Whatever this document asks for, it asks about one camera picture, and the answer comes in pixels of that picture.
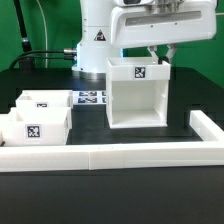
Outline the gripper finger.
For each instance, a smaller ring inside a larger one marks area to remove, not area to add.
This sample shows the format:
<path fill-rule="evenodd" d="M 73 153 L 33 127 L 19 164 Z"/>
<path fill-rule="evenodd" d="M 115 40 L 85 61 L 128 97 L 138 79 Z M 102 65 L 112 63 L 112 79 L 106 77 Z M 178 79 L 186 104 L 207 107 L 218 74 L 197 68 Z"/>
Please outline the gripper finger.
<path fill-rule="evenodd" d="M 156 47 L 156 46 L 149 46 L 149 47 L 147 48 L 147 50 L 148 50 L 149 53 L 151 54 L 153 63 L 154 63 L 154 64 L 157 64 L 158 61 L 159 61 L 159 57 L 158 57 L 158 55 L 157 55 L 157 53 L 156 53 L 156 51 L 157 51 L 157 47 Z"/>
<path fill-rule="evenodd" d="M 159 59 L 158 59 L 158 63 L 161 64 L 163 61 L 171 64 L 172 63 L 172 59 L 177 51 L 177 45 L 176 44 L 168 44 L 167 45 L 168 47 L 168 51 L 166 53 L 165 56 L 161 56 Z"/>

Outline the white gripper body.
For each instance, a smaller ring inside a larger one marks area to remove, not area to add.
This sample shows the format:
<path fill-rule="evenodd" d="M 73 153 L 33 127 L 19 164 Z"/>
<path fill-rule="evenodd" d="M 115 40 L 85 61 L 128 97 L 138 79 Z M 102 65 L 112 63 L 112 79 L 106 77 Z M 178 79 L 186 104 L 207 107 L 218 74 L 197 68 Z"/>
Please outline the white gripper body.
<path fill-rule="evenodd" d="M 114 0 L 110 42 L 118 48 L 212 39 L 217 0 Z"/>

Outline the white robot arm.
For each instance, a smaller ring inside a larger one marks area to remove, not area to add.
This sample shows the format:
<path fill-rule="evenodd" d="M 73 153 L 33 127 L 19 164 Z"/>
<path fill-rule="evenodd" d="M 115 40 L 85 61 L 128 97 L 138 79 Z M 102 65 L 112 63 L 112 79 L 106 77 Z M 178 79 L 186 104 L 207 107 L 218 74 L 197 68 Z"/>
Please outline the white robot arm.
<path fill-rule="evenodd" d="M 211 39 L 216 34 L 218 0 L 79 0 L 82 38 L 74 71 L 85 77 L 105 76 L 106 59 L 128 48 L 146 47 L 158 61 L 165 45 L 171 60 L 179 43 Z"/>

